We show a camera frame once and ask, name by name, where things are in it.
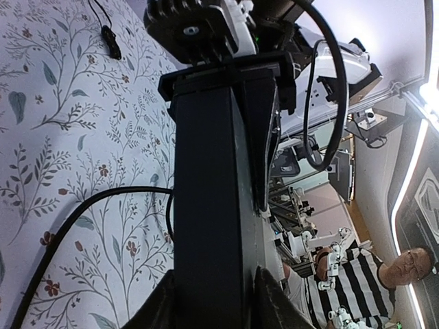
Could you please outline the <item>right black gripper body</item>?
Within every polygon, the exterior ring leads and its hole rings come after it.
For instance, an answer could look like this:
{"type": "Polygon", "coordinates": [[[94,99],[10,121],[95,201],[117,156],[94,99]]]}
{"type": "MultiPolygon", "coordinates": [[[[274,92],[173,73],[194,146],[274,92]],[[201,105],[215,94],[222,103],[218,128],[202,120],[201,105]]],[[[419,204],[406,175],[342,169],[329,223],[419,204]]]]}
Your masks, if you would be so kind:
{"type": "Polygon", "coordinates": [[[316,66],[316,59],[326,60],[331,55],[327,39],[316,41],[301,55],[303,62],[295,63],[298,51],[287,47],[288,39],[300,31],[299,26],[267,22],[252,16],[251,32],[257,45],[257,54],[239,58],[227,58],[221,62],[187,64],[188,69],[168,73],[161,77],[158,91],[170,102],[168,112],[175,115],[181,95],[195,95],[203,90],[231,87],[237,93],[240,105],[255,107],[259,98],[274,89],[277,91],[281,110],[293,114],[296,109],[296,79],[305,69],[316,66]]]}

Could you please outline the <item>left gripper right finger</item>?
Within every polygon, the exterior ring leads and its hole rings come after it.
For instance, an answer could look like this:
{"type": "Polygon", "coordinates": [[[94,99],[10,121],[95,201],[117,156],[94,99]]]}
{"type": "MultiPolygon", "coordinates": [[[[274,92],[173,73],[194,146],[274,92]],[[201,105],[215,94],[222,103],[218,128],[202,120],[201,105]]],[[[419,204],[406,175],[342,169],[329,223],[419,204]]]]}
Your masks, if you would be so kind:
{"type": "Polygon", "coordinates": [[[260,266],[254,277],[253,328],[314,328],[293,307],[272,274],[260,266]]]}

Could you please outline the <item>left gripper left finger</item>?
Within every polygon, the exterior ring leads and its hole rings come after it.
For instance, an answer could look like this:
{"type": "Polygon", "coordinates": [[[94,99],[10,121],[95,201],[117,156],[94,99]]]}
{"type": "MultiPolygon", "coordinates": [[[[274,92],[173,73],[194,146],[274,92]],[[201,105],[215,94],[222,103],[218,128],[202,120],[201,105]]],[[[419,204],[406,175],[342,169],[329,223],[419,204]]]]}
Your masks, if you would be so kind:
{"type": "Polygon", "coordinates": [[[156,288],[123,329],[172,329],[176,327],[174,270],[168,270],[156,288]]]}

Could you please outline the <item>black TP-Link network switch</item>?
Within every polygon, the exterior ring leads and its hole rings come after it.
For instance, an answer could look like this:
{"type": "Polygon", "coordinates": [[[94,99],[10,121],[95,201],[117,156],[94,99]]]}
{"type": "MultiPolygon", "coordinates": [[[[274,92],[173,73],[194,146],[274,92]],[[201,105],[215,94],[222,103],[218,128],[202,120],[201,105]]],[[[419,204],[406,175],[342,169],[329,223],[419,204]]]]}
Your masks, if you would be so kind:
{"type": "Polygon", "coordinates": [[[178,328],[251,328],[254,275],[264,261],[253,193],[267,175],[278,106],[275,85],[230,86],[176,95],[174,280],[178,328]]]}

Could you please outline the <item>black power adapter with cord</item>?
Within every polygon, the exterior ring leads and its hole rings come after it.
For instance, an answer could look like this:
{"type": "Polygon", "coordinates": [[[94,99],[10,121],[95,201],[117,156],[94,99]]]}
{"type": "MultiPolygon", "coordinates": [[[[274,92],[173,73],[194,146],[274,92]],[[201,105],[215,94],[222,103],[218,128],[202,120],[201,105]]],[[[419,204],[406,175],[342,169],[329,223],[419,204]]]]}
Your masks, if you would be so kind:
{"type": "Polygon", "coordinates": [[[122,54],[121,54],[120,47],[119,47],[119,45],[117,44],[117,41],[116,41],[116,34],[112,30],[112,21],[111,21],[110,16],[108,15],[107,11],[104,9],[103,5],[99,1],[97,1],[97,0],[94,0],[94,1],[88,0],[87,2],[88,2],[88,5],[89,5],[90,9],[93,12],[93,14],[95,15],[98,23],[99,23],[101,36],[102,36],[102,39],[103,39],[103,41],[105,42],[105,44],[106,44],[106,46],[108,48],[109,56],[112,59],[121,60],[122,59],[122,54]],[[107,23],[108,23],[107,25],[103,24],[101,22],[100,16],[96,12],[96,10],[93,7],[92,3],[94,3],[101,10],[102,14],[106,17],[106,20],[107,20],[107,23]]]}

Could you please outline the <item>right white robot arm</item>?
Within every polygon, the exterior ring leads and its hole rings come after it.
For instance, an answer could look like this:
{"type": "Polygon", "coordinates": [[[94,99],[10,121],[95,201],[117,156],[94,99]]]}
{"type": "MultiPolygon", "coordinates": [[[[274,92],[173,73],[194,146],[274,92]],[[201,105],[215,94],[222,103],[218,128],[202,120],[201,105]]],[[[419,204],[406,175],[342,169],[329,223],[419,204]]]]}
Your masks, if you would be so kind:
{"type": "Polygon", "coordinates": [[[309,1],[149,1],[144,23],[148,34],[177,61],[192,66],[277,66],[281,110],[296,109],[296,80],[305,70],[314,78],[319,47],[324,46],[327,101],[337,104],[337,115],[347,115],[349,88],[343,54],[359,59],[364,50],[341,46],[321,13],[309,1]],[[320,28],[321,39],[303,39],[300,28],[282,16],[294,6],[320,28]]]}

